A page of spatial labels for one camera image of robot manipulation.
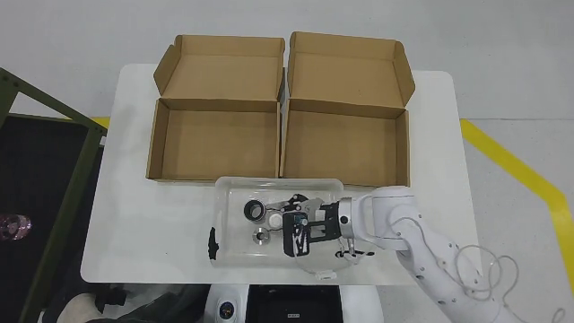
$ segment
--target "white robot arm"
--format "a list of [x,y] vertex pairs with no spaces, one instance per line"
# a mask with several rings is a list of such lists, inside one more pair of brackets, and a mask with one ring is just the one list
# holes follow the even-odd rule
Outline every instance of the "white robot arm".
[[[367,232],[364,219],[368,199],[372,199],[374,235]],[[484,289],[489,286],[487,279],[464,251],[429,228],[410,188],[378,188],[358,199],[344,198],[339,201],[338,219],[341,236],[348,241],[364,240],[397,251],[403,267],[452,322],[519,322],[490,289]]]

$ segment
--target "small metal object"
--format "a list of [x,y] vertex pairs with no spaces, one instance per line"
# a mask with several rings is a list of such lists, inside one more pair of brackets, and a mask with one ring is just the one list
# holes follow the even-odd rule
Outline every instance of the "small metal object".
[[253,231],[253,241],[259,246],[263,246],[269,243],[271,237],[269,236],[269,230],[263,227],[258,227]]
[[347,245],[349,246],[349,254],[353,257],[356,257],[355,254],[355,240],[354,239],[347,239]]

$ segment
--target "transparent plastic bin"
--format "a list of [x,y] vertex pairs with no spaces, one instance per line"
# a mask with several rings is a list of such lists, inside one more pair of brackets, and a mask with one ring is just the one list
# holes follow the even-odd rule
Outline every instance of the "transparent plastic bin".
[[297,259],[283,252],[283,231],[271,231],[265,245],[253,241],[253,232],[261,224],[243,214],[245,203],[256,199],[264,205],[288,200],[294,194],[308,199],[321,198],[326,203],[338,201],[343,184],[338,179],[252,179],[222,177],[215,183],[213,228],[219,245],[213,266],[292,267],[310,273],[339,270],[350,266],[335,257],[341,246],[338,240],[311,243],[310,253]]

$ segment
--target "gray floor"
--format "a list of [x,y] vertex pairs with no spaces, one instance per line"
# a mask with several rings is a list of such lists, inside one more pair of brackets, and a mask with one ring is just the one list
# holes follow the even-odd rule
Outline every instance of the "gray floor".
[[[127,63],[177,34],[292,31],[400,39],[412,68],[450,72],[461,118],[562,190],[574,210],[574,0],[0,0],[0,65],[91,116],[108,116]],[[49,114],[26,100],[15,111]],[[528,321],[574,302],[545,203],[465,144],[481,243],[521,267],[509,298]],[[446,321],[416,288],[381,289],[389,322]]]

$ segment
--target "cardboard box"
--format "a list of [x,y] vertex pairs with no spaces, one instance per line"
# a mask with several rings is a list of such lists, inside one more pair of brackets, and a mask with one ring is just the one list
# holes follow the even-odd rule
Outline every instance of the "cardboard box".
[[290,46],[281,176],[408,186],[414,80],[403,45],[294,32]]
[[148,179],[279,174],[281,38],[180,35],[153,78]]

